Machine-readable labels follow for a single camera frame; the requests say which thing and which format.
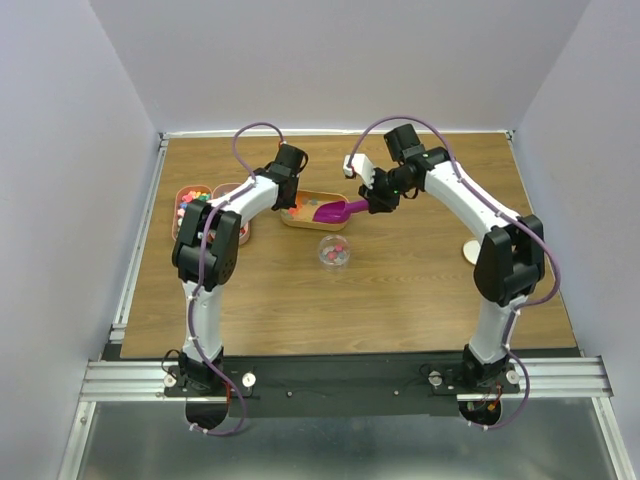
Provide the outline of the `orange tray of star candies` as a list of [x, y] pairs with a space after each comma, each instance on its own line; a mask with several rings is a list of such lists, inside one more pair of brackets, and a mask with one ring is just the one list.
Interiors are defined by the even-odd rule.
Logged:
[[282, 222], [290, 227], [306, 228], [327, 232], [337, 232], [346, 223], [323, 223], [313, 220], [316, 211], [323, 205], [343, 201], [347, 198], [337, 193], [326, 193], [312, 190], [299, 190], [296, 194], [295, 206], [280, 210]]

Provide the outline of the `magenta plastic scoop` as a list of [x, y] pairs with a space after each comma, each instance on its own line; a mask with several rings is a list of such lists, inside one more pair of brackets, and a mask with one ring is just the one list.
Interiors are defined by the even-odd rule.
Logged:
[[367, 200], [327, 203], [315, 211], [313, 221], [326, 224], [341, 224], [348, 221], [353, 214], [365, 212], [368, 208], [369, 203]]

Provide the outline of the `clear plastic cup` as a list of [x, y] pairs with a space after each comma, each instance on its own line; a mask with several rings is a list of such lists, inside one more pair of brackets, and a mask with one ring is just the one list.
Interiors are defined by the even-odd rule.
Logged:
[[345, 269], [351, 258], [350, 244], [341, 235], [327, 235], [319, 242], [317, 256], [320, 265], [328, 271]]

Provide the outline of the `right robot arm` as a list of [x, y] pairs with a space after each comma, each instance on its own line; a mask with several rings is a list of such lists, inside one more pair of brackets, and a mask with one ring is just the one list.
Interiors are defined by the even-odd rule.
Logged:
[[480, 243], [473, 271], [482, 297], [474, 335], [464, 347], [460, 379], [480, 392], [506, 370], [516, 317], [545, 275], [543, 226], [491, 197], [467, 175], [448, 143], [428, 149], [411, 124], [384, 136], [396, 167], [383, 170], [358, 151], [346, 156], [346, 177], [361, 180], [370, 213], [395, 210], [401, 197], [424, 192], [439, 200]]

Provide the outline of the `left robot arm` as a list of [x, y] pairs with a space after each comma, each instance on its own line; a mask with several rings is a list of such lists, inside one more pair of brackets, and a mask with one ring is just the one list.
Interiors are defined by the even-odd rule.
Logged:
[[172, 252], [172, 264], [186, 299], [186, 334], [178, 357], [179, 379], [201, 395], [214, 393], [222, 376], [221, 303], [237, 264], [240, 230], [266, 210], [295, 205], [308, 154], [279, 146], [274, 160], [252, 171], [240, 186], [186, 208]]

